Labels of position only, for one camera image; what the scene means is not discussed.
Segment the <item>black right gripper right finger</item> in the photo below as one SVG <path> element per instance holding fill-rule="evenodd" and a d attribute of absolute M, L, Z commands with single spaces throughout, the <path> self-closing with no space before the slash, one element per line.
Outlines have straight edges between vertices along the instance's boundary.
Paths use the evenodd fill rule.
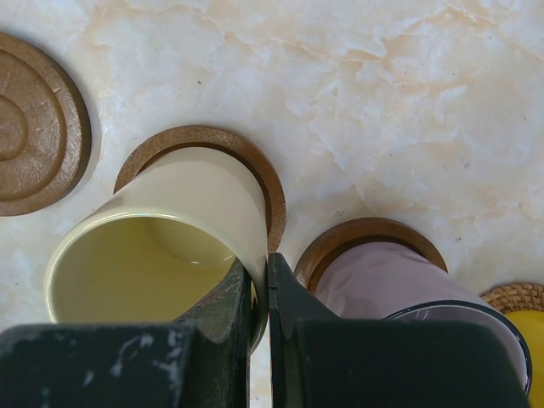
<path fill-rule="evenodd" d="M 469 322 L 345 320 L 268 261 L 275 407 L 526 407 L 531 365 L 514 370 L 489 328 Z"/>

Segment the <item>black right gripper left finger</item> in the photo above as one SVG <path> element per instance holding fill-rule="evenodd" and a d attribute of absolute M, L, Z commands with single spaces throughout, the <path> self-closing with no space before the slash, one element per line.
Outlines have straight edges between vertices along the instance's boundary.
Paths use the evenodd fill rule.
<path fill-rule="evenodd" d="M 15 326 L 1 336 L 1 404 L 246 407 L 250 326 L 240 262 L 173 322 Z"/>

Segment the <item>purple mug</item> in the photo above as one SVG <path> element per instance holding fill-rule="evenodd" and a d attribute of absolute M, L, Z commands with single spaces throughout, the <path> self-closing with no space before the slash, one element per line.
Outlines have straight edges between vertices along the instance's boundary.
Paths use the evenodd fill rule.
<path fill-rule="evenodd" d="M 504 314 L 406 246 L 372 242 L 347 250 L 326 267 L 315 296 L 342 318 L 484 326 L 501 341 L 523 390 L 530 391 L 532 361 L 520 331 Z"/>

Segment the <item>cream cartoon mug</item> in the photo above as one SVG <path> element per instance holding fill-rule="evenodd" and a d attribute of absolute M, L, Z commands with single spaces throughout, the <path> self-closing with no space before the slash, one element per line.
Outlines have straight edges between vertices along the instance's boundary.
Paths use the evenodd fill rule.
<path fill-rule="evenodd" d="M 61 240 L 45 275 L 56 323 L 165 322 L 208 295 L 240 262 L 266 327 L 264 194 L 238 159 L 212 148 L 172 151 Z"/>

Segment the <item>reddish brown wooden coaster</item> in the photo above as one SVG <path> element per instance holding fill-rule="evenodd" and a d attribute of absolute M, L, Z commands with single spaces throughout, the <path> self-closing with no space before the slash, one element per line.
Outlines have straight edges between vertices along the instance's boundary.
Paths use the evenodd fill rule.
<path fill-rule="evenodd" d="M 411 226 L 389 218 L 365 217 L 340 223 L 319 235 L 303 252 L 294 275 L 309 292 L 315 293 L 321 276 L 336 258 L 373 242 L 399 244 L 443 271 L 448 270 L 436 246 Z"/>

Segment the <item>light woven round coaster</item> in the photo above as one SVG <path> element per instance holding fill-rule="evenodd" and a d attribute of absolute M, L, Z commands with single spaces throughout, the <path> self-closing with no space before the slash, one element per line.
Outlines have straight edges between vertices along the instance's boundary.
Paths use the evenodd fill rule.
<path fill-rule="evenodd" d="M 492 308 L 506 315 L 519 311 L 543 311 L 542 284 L 515 282 L 492 287 L 480 295 Z"/>

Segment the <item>yellow mug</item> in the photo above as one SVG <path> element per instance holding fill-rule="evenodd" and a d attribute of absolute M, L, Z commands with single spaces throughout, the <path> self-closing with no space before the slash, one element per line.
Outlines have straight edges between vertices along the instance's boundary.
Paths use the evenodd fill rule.
<path fill-rule="evenodd" d="M 529 346 L 533 368 L 530 404 L 543 407 L 543 312 L 515 311 L 507 314 L 507 318 L 519 329 Z"/>

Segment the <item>dark brown wooden coaster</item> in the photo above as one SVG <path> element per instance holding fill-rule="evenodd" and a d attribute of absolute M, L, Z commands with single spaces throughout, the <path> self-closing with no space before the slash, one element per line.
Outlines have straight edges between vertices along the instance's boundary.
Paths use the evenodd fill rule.
<path fill-rule="evenodd" d="M 2 33 L 2 216 L 33 213 L 67 196 L 91 149 L 87 106 L 65 69 L 40 48 Z"/>

